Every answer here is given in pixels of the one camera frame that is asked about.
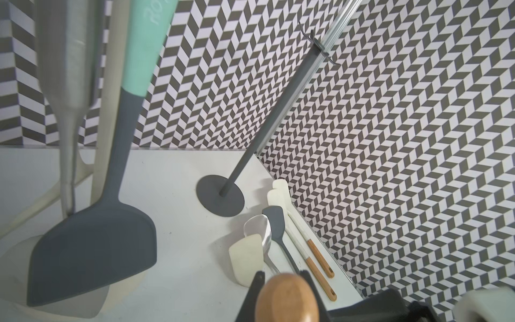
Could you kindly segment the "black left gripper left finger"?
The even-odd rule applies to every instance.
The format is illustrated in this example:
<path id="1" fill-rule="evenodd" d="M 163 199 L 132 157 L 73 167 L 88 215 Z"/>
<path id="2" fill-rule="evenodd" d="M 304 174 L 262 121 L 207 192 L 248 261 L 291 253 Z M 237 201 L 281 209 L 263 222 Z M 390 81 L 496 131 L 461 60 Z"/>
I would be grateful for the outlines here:
<path id="1" fill-rule="evenodd" d="M 255 322 L 255 310 L 258 295 L 265 285 L 266 274 L 263 271 L 256 272 L 248 293 L 245 296 L 241 309 L 236 317 L 236 322 Z"/>

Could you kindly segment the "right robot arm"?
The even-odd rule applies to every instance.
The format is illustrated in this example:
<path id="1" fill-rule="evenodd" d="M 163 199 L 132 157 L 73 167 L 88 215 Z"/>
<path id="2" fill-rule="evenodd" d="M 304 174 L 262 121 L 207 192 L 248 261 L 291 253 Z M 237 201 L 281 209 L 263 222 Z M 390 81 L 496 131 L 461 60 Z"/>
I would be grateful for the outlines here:
<path id="1" fill-rule="evenodd" d="M 325 314 L 327 321 L 514 321 L 514 287 L 467 292 L 448 306 L 406 302 L 388 289 Z"/>

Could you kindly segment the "steel spoon brown handle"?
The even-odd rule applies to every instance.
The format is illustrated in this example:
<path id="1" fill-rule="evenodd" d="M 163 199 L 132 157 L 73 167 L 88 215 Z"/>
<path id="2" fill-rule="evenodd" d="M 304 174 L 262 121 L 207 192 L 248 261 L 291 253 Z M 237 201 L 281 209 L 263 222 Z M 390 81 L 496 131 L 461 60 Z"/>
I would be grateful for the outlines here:
<path id="1" fill-rule="evenodd" d="M 272 270 L 274 275 L 278 275 L 280 271 L 268 254 L 272 243 L 272 230 L 269 219 L 265 215 L 255 215 L 245 222 L 244 236 L 247 237 L 254 234 L 261 236 L 265 263 Z"/>

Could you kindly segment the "white spatula mint handle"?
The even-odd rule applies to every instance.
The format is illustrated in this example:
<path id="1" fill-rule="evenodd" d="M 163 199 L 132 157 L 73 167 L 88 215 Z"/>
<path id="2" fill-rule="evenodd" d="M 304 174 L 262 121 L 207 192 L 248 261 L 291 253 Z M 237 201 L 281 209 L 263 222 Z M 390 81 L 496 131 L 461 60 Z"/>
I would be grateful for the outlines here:
<path id="1" fill-rule="evenodd" d="M 246 236 L 229 248 L 229 257 L 237 282 L 250 287 L 256 272 L 264 265 L 264 251 L 260 234 Z"/>

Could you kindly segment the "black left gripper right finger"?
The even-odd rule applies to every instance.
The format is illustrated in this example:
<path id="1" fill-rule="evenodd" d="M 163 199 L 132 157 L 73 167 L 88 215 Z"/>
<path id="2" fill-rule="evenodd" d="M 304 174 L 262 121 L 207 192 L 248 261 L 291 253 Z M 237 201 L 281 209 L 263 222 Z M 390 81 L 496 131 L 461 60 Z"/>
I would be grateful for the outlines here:
<path id="1" fill-rule="evenodd" d="M 326 307 L 321 299 L 321 296 L 318 293 L 318 290 L 315 286 L 315 283 L 313 282 L 311 274 L 307 270 L 301 270 L 300 276 L 308 283 L 309 287 L 311 288 L 311 291 L 315 297 L 318 311 L 319 311 L 319 321 L 320 322 L 331 322 L 331 317 L 326 310 Z"/>

